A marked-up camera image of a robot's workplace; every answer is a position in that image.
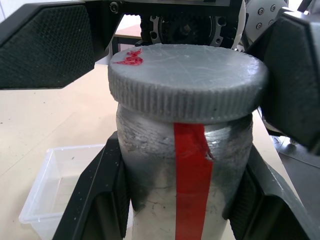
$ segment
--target clear plastic container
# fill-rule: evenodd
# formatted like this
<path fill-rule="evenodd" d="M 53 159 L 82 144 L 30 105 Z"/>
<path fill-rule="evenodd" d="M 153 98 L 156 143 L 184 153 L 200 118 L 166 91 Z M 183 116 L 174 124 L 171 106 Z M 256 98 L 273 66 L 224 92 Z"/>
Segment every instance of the clear plastic container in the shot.
<path fill-rule="evenodd" d="M 47 151 L 20 213 L 42 240 L 51 240 L 74 191 L 80 174 L 104 144 L 52 148 Z"/>

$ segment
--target jar lid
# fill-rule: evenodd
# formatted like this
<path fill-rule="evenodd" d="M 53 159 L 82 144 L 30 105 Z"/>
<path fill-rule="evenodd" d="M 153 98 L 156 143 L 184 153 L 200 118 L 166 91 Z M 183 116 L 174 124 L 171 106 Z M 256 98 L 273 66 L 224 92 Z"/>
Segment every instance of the jar lid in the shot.
<path fill-rule="evenodd" d="M 269 72 L 231 49 L 155 44 L 115 54 L 108 66 L 112 96 L 124 107 L 166 122 L 219 123 L 252 113 Z"/>

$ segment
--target textured gripper pad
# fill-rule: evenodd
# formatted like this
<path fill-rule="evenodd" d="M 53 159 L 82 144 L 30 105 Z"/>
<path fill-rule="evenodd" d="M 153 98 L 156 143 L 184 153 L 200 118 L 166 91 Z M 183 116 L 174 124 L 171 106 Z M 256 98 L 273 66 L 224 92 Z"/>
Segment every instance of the textured gripper pad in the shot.
<path fill-rule="evenodd" d="M 264 63 L 274 76 L 262 104 L 264 116 L 312 149 L 320 143 L 319 19 L 284 13 L 274 26 Z"/>
<path fill-rule="evenodd" d="M 63 88 L 94 64 L 86 7 L 43 8 L 0 46 L 0 89 Z"/>

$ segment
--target gray jar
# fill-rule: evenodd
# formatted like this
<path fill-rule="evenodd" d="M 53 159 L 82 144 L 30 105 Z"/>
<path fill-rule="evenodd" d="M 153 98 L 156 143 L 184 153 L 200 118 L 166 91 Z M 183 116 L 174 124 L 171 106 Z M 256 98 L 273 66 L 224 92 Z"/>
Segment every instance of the gray jar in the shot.
<path fill-rule="evenodd" d="M 140 49 L 141 64 L 120 64 Z M 117 53 L 108 75 L 119 102 L 116 124 L 134 209 L 132 240 L 197 240 L 199 222 L 199 239 L 220 240 L 247 165 L 251 113 L 267 83 L 267 68 L 230 49 L 156 44 Z M 203 125 L 211 153 L 203 219 L 194 206 L 178 206 L 178 196 L 197 199 L 197 194 L 183 195 L 177 188 L 176 124 Z M 187 217 L 178 218 L 180 211 Z"/>

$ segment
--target beige table surface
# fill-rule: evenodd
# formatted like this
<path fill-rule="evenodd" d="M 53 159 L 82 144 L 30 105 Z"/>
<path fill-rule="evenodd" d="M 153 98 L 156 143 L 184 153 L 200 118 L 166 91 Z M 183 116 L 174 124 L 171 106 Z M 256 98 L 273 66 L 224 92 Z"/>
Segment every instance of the beige table surface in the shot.
<path fill-rule="evenodd" d="M 64 89 L 0 91 L 0 240 L 40 239 L 19 214 L 47 149 L 105 143 L 116 130 L 107 73 L 96 65 Z M 260 117 L 253 118 L 255 146 L 293 188 Z M 230 226 L 223 240 L 234 240 Z"/>

